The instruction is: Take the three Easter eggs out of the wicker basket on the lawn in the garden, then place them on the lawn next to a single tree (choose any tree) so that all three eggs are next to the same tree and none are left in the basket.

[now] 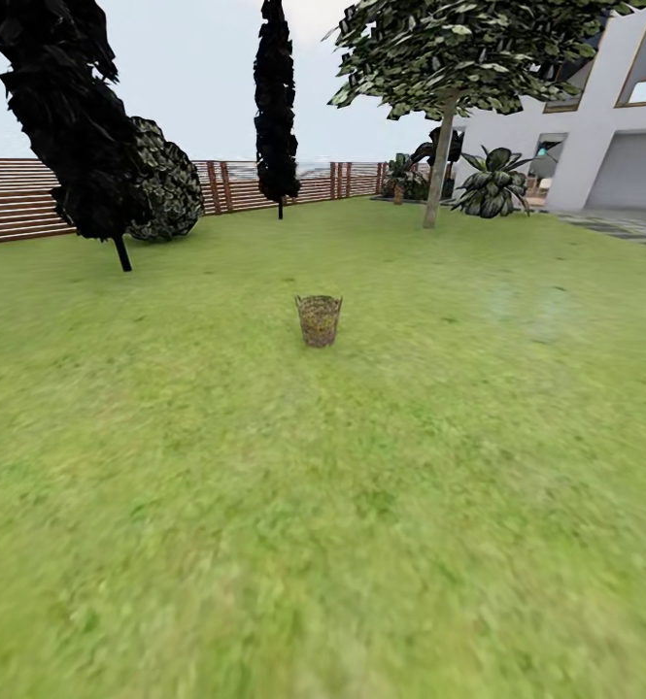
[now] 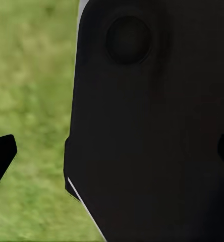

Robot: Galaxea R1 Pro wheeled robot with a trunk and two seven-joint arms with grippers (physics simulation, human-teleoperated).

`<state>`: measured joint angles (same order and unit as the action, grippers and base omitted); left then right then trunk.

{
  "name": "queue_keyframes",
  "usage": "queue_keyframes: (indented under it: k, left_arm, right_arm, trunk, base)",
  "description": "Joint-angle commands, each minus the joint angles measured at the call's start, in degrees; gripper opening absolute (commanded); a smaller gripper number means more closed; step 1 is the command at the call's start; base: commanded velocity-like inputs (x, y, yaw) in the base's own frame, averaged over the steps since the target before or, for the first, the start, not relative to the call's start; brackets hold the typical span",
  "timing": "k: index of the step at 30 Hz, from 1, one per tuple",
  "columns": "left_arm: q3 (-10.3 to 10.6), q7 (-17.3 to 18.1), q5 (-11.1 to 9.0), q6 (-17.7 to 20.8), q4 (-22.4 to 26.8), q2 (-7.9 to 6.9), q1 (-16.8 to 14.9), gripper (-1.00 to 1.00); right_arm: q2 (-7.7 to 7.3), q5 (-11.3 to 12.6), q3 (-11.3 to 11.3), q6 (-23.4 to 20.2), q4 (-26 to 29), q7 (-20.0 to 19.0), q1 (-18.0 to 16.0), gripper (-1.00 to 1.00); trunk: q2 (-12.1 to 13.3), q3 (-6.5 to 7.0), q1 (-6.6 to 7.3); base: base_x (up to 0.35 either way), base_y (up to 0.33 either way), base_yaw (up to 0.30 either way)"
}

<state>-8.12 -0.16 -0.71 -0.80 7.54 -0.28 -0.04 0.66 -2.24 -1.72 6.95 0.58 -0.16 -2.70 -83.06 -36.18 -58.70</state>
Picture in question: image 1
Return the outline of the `wicker basket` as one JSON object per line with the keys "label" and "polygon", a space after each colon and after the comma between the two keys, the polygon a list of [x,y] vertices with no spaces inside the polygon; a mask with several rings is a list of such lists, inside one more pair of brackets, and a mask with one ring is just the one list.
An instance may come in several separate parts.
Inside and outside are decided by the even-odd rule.
{"label": "wicker basket", "polygon": [[[304,344],[307,346],[310,346],[312,348],[316,349],[323,349],[327,348],[328,346],[332,346],[335,344],[335,339],[336,339],[336,331],[338,330],[338,320],[340,317],[340,312],[341,312],[341,307],[343,303],[343,296],[342,298],[336,299],[335,297],[332,296],[310,296],[310,297],[304,297],[300,299],[300,297],[296,294],[295,296],[295,302],[298,308],[298,314],[300,315],[300,324],[301,324],[301,330],[302,330],[302,336],[303,336],[303,341]],[[319,319],[319,324],[323,322],[323,316],[326,318],[326,313],[328,313],[328,320],[329,322],[331,321],[330,317],[334,316],[334,330],[332,329],[332,332],[328,332],[328,326],[330,326],[330,323],[326,327],[326,334],[323,334],[321,332],[321,337],[320,338],[315,338],[317,334],[315,335],[315,328],[317,328],[317,324],[313,324],[313,328],[311,326],[311,330],[313,330],[313,338],[311,338],[311,332],[309,330],[305,330],[305,323],[303,321],[304,316],[303,315],[309,315],[309,313],[313,315],[317,315],[317,318]],[[321,326],[319,326],[319,329],[321,330]]]}

